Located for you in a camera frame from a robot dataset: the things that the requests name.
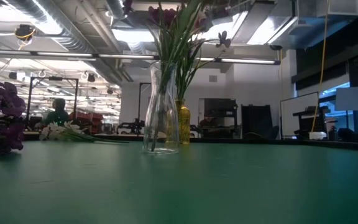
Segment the wire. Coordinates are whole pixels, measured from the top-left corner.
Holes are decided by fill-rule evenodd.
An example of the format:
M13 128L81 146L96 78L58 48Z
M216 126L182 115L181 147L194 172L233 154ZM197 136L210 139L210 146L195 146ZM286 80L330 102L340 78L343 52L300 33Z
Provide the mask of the wire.
M7 68L7 66L9 65L9 62L11 62L11 60L12 60L12 58L9 59L9 60L0 68L0 73L3 72L3 71Z
M35 29L31 32L31 34L28 34L28 35L26 35L25 37L23 37L23 38L25 38L25 41L27 41L27 39L28 39L34 32L35 32ZM25 42L22 41L22 43L23 43L23 44L19 44L20 47L19 47L18 50L21 50L23 47L25 47L25 46L31 44L31 41L29 41L28 43L25 43ZM7 66L9 65L9 63L12 61L12 59L13 59L13 58L10 58L10 59L0 68L0 73L3 72L3 71L5 71L5 69L6 69Z
M283 49L280 50L280 72L281 72L281 100L284 100L284 81L283 81Z
M321 75L320 75L320 84L319 84L319 93L322 90L323 87L323 77L324 77L324 63L326 60L326 44L327 44L327 28L328 28L328 12L329 12L329 7L331 5L331 0L327 0L327 11L326 11L326 20L325 20L325 25L324 25L324 42L323 42L323 58L321 59ZM311 132L314 131L314 127L316 125L316 117L317 117L317 110L319 108L319 99L317 99L317 105L316 108L314 109L314 117L313 117L313 125L311 127Z
M29 33L29 34L27 34L27 35L24 35L24 36L19 36L19 35L16 35L16 34L15 34L15 36L16 36L17 38L20 38L20 39L26 38L26 40L27 40L27 38L29 38L30 36L32 36L32 35L35 33L36 30L37 30L37 29L34 29L31 33Z

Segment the clear glass vase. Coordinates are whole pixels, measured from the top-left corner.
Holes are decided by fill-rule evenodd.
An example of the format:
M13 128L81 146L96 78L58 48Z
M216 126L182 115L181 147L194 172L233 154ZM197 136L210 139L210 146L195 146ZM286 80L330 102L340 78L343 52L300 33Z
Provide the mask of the clear glass vase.
M171 154L179 149L178 111L173 97L175 64L154 62L150 65L152 95L144 128L144 152Z

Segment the black stand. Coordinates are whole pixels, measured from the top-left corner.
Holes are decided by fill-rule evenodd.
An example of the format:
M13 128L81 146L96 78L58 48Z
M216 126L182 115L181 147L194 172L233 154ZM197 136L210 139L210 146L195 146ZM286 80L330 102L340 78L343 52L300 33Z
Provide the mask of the black stand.
M74 97L74 110L73 110L73 114L74 114L74 119L77 119L77 113L76 113L76 108L77 108L77 94L78 94L78 79L77 78L63 78L63 77L48 77L48 78L40 78L40 77L31 77L30 78L30 90L29 90L29 100L27 102L27 114L26 114L26 118L25 118L25 125L26 127L29 125L29 120L30 120L30 105L31 105L31 94L32 94L32 89L34 88L34 86L32 85L33 80L35 79L39 79L40 82L44 79L48 79L50 81L62 81L62 80L74 80L75 81L75 97Z

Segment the desk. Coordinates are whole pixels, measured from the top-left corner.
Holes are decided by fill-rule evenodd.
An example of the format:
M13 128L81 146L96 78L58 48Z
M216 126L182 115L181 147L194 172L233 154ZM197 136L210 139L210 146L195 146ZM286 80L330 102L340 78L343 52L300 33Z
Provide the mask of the desk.
M25 142L0 157L0 223L358 223L358 151Z

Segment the air duct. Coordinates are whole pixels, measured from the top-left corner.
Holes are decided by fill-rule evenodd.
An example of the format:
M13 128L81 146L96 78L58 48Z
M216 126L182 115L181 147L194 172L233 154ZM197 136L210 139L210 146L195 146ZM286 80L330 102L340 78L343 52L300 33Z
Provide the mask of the air duct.
M71 23L69 18L51 0L3 0L8 6L20 11L30 18L31 23L46 34L61 35L52 39L70 52L95 53L93 46L82 33ZM97 69L103 78L110 83L120 84L122 78L111 70L101 59L85 62Z
M120 20L131 27L134 26L134 23L131 21L131 19L127 15L124 15L124 10L122 10L124 7L122 0L106 0L106 2L108 9L114 19ZM146 49L142 42L128 43L128 47L133 54L146 54Z

